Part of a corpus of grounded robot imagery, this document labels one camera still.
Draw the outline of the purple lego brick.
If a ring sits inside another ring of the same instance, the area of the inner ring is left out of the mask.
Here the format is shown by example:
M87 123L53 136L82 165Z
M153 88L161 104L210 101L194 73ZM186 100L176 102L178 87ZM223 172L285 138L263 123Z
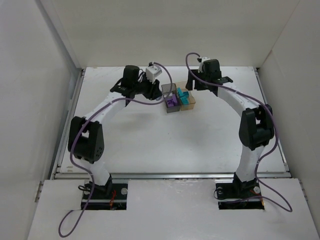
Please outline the purple lego brick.
M165 104L168 109L177 107L179 105L177 95L175 93L171 93L165 100Z

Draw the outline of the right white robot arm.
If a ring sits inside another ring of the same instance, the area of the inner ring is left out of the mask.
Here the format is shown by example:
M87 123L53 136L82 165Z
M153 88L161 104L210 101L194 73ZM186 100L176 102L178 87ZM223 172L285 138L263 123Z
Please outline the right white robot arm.
M217 183L218 200L246 199L254 196L259 188L256 166L265 146L274 137L274 126L268 115L272 108L244 96L228 76L223 77L217 59L198 57L198 69L188 73L188 90L212 92L224 100L240 117L238 136L242 152L232 182Z

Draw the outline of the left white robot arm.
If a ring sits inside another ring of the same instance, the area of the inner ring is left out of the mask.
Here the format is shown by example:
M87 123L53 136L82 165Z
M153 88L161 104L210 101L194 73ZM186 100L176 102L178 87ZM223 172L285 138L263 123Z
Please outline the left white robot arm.
M90 113L71 120L68 146L70 159L78 159L76 166L91 177L85 191L107 197L112 192L112 176L101 159L104 149L104 130L107 123L123 110L137 95L147 100L160 100L162 92L157 77L162 73L158 65L150 63L145 70L127 65L122 77L110 89L107 97Z

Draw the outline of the teal lego brick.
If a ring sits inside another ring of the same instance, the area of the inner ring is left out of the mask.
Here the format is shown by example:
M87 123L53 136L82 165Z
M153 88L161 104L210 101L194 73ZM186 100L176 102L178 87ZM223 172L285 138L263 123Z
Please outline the teal lego brick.
M183 90L182 88L178 87L176 89L178 99L181 105L188 105L189 101L189 92L187 90Z

